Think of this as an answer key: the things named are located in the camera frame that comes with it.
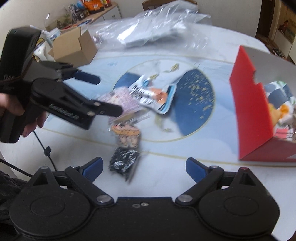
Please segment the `person left hand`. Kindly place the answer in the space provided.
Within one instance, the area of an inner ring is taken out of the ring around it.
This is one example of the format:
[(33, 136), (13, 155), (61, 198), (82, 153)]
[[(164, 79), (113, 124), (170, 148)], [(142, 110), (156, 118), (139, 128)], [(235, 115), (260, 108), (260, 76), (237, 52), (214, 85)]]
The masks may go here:
[[(25, 112), (19, 101), (16, 99), (16, 97), (10, 96), (8, 94), (0, 94), (0, 105), (1, 116), (3, 116), (5, 110), (17, 116), (21, 116)], [(47, 119), (47, 116), (48, 115), (46, 112), (42, 112), (42, 114), (40, 114), (33, 123), (26, 125), (26, 127), (23, 130), (22, 136), (27, 137), (37, 127), (42, 128)]]

